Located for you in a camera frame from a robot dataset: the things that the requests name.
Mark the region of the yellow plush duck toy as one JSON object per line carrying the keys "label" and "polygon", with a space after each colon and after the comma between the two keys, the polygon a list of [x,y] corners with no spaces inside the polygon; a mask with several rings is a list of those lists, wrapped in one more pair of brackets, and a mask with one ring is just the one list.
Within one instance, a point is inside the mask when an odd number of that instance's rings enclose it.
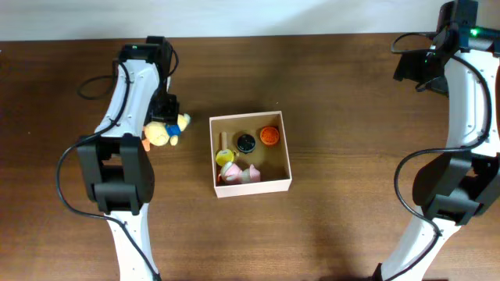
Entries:
{"label": "yellow plush duck toy", "polygon": [[146,151],[150,151],[151,146],[163,146],[170,144],[176,146],[180,135],[185,131],[191,122],[191,117],[187,114],[179,114],[177,123],[167,125],[166,123],[151,121],[143,127],[144,139],[141,141]]}

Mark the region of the yellow wooden rattle drum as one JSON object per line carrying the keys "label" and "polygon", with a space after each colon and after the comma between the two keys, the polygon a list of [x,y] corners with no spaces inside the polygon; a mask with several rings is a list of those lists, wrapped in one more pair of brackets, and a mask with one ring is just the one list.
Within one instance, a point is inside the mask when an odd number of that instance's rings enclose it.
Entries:
{"label": "yellow wooden rattle drum", "polygon": [[218,166],[225,166],[228,162],[233,162],[239,157],[239,153],[234,150],[230,150],[228,147],[227,133],[222,132],[220,134],[220,145],[221,149],[216,153],[216,164]]}

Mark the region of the black round puck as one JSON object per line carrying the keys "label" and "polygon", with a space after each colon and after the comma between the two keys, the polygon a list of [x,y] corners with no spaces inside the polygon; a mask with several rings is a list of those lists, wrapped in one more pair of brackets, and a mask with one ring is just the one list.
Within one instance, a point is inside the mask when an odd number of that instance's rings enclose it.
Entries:
{"label": "black round puck", "polygon": [[250,134],[242,134],[237,138],[237,149],[244,153],[249,154],[255,150],[256,141],[255,138]]}

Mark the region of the pink white bunny figurine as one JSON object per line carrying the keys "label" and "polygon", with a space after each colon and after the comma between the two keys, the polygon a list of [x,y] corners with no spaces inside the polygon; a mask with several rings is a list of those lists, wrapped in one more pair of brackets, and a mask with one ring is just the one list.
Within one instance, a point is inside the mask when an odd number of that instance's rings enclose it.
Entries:
{"label": "pink white bunny figurine", "polygon": [[227,162],[220,170],[217,180],[227,185],[258,183],[261,181],[261,173],[254,165],[241,169],[235,162]]}

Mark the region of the orange round puck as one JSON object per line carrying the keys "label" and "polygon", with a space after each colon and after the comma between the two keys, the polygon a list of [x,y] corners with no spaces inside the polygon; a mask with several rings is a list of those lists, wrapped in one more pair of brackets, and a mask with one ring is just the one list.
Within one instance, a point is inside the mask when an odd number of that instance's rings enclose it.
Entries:
{"label": "orange round puck", "polygon": [[266,146],[274,146],[280,140],[280,132],[274,126],[265,126],[260,130],[259,139]]}

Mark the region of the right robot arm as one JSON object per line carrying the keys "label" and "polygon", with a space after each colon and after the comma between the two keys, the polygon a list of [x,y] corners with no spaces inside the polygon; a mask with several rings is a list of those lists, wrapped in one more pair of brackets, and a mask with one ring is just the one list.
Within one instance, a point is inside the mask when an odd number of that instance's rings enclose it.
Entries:
{"label": "right robot arm", "polygon": [[374,280],[421,280],[445,242],[499,197],[499,32],[477,25],[478,8],[476,1],[446,2],[436,30],[424,35],[428,49],[391,48],[401,57],[395,80],[448,98],[448,137],[444,148],[399,162],[395,194],[412,219]]}

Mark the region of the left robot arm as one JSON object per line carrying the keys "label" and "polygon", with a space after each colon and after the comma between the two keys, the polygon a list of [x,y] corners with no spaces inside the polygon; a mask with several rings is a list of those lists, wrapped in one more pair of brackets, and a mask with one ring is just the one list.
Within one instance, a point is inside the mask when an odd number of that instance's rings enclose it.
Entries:
{"label": "left robot arm", "polygon": [[126,44],[113,63],[114,90],[108,110],[77,150],[96,219],[109,224],[121,280],[159,280],[148,233],[148,207],[155,188],[152,164],[142,143],[151,122],[173,125],[179,103],[168,91],[178,56],[165,37]]}

